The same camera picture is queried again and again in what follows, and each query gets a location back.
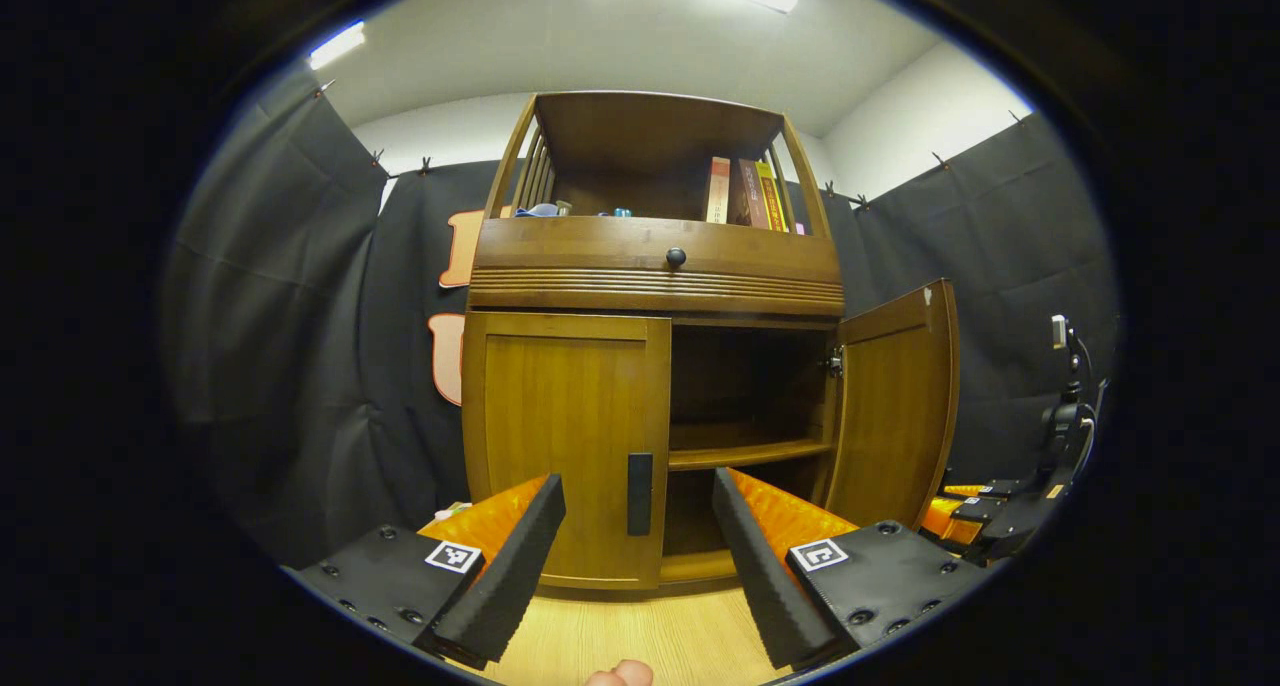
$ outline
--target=black fabric backdrop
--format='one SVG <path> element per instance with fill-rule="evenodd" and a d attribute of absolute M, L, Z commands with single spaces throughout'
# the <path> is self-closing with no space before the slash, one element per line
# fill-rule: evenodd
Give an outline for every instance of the black fabric backdrop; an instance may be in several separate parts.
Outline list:
<path fill-rule="evenodd" d="M 1050 317 L 1069 317 L 1094 380 L 1111 375 L 1120 325 L 1106 230 L 1048 122 L 1024 118 L 867 209 L 824 200 L 847 314 L 938 276 L 952 280 L 960 407 L 948 483 L 1029 472 L 1041 413 L 1068 380 Z"/>
<path fill-rule="evenodd" d="M 468 499 L 461 408 L 435 389 L 426 323 L 466 310 L 465 285 L 438 285 L 448 220 L 484 207 L 498 166 L 399 177 L 379 216 L 388 175 L 315 90 L 294 70 L 248 101 L 192 193 L 164 285 L 191 448 L 293 567 Z M 1097 378 L 1117 338 L 1105 232 L 1050 127 L 1028 116 L 867 209 L 823 200 L 850 316 L 937 276 L 955 284 L 948 480 L 1021 476 L 1066 376 L 1051 314 L 1078 326 Z"/>

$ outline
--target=cabinet door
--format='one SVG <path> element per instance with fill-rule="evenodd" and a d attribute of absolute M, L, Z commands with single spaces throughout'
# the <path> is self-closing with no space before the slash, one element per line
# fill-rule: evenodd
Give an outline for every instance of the cabinet door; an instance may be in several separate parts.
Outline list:
<path fill-rule="evenodd" d="M 543 584 L 657 587 L 671 320 L 471 312 L 463 339 L 472 500 L 559 472 L 566 514 Z M 649 479 L 639 480 L 645 462 Z"/>
<path fill-rule="evenodd" d="M 955 293 L 932 282 L 840 324 L 844 376 L 827 509 L 920 527 L 951 452 L 960 392 Z"/>

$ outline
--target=wooden floor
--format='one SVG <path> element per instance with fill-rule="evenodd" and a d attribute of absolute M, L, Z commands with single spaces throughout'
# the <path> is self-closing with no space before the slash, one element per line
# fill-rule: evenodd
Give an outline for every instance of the wooden floor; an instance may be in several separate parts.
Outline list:
<path fill-rule="evenodd" d="M 622 659 L 653 668 L 654 686 L 755 686 L 776 669 L 755 631 L 741 586 L 671 586 L 635 593 L 540 587 L 500 663 L 484 673 L 518 686 L 581 686 Z"/>

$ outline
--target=door hinge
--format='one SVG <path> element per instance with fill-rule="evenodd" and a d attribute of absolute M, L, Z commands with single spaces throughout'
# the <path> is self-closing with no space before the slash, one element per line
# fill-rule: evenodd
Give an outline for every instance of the door hinge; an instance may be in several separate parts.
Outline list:
<path fill-rule="evenodd" d="M 823 365 L 827 367 L 827 372 L 831 372 L 831 375 L 836 376 L 836 379 L 840 379 L 841 376 L 844 376 L 845 375 L 845 347 L 841 346 L 841 347 L 836 347 L 836 348 L 831 349 L 831 355 L 828 355 L 828 357 L 827 357 L 826 362 L 823 362 Z"/>

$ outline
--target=white wall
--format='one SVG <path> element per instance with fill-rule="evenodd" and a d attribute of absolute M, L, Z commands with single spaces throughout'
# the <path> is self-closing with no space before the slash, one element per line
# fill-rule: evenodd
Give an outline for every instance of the white wall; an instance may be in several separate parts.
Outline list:
<path fill-rule="evenodd" d="M 841 195 L 876 198 L 991 138 L 1033 109 L 1000 77 L 938 44 L 874 90 L 823 138 Z"/>
<path fill-rule="evenodd" d="M 396 116 L 379 118 L 375 122 L 355 127 L 353 133 L 370 152 L 384 148 L 380 164 L 388 174 L 410 172 L 422 165 L 422 157 L 431 157 L 431 166 L 448 166 L 452 163 L 498 161 L 504 150 L 511 131 L 516 127 L 520 111 L 529 101 L 530 93 L 500 93 L 489 97 L 463 99 L 463 101 L 440 102 L 436 106 L 416 108 L 412 111 L 397 113 Z M 525 138 L 521 154 L 532 138 L 532 131 Z M 831 166 L 827 147 L 817 136 L 799 133 L 800 145 L 809 157 L 818 186 L 836 179 Z M 774 145 L 782 173 L 790 180 L 796 180 L 795 166 L 787 154 L 786 145 L 778 136 Z M 394 180 L 389 180 L 383 191 L 383 202 L 390 193 Z"/>

